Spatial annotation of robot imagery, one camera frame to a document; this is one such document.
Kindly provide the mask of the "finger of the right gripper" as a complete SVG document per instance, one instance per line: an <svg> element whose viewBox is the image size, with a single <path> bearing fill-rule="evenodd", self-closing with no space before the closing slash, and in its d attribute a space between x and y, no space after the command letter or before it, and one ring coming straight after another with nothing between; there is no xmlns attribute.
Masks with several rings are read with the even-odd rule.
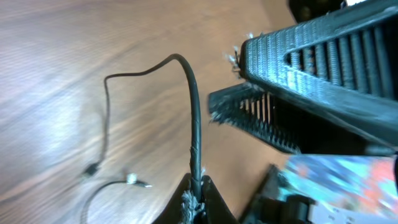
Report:
<svg viewBox="0 0 398 224"><path fill-rule="evenodd" d="M371 142L247 83L210 93L214 122L238 128L287 154L392 156L391 147Z"/></svg>

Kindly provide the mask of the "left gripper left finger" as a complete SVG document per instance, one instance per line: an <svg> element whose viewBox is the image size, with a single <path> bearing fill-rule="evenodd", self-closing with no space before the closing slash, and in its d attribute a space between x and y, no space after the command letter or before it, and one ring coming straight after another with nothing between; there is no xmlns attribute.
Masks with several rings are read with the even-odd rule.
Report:
<svg viewBox="0 0 398 224"><path fill-rule="evenodd" d="M182 218L182 194L190 187L191 174L186 173L176 190L172 194L169 202L160 213L160 215L152 222L152 224L178 224Z"/></svg>

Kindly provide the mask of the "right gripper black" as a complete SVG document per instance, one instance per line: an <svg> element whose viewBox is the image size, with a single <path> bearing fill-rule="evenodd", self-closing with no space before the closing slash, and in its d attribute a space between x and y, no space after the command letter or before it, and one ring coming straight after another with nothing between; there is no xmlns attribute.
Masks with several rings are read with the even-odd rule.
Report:
<svg viewBox="0 0 398 224"><path fill-rule="evenodd" d="M246 40L242 76L326 119L397 136L397 0L288 0L295 25Z"/></svg>

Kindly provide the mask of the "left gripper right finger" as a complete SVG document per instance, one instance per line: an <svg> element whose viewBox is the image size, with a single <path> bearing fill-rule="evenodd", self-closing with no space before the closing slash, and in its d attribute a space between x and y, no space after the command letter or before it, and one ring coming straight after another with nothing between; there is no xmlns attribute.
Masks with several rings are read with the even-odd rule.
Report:
<svg viewBox="0 0 398 224"><path fill-rule="evenodd" d="M201 222L204 224L238 224L239 222L229 210L210 176L204 175L202 181L202 200L205 208L201 215Z"/></svg>

